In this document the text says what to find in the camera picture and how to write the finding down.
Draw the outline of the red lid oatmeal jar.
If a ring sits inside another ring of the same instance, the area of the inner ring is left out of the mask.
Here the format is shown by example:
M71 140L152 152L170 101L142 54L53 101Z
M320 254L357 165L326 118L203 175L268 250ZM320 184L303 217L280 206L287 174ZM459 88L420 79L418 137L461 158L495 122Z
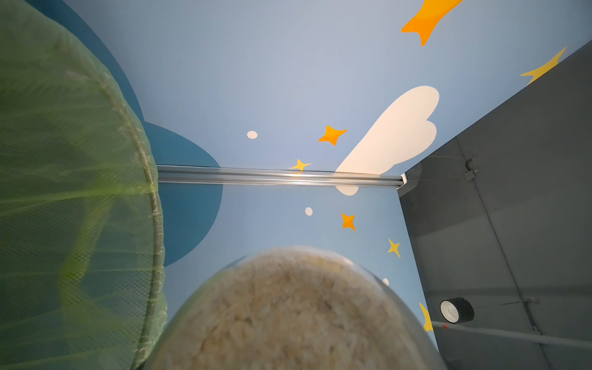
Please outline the red lid oatmeal jar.
M402 299L365 268L308 247L220 269L166 326L146 369L443 369Z

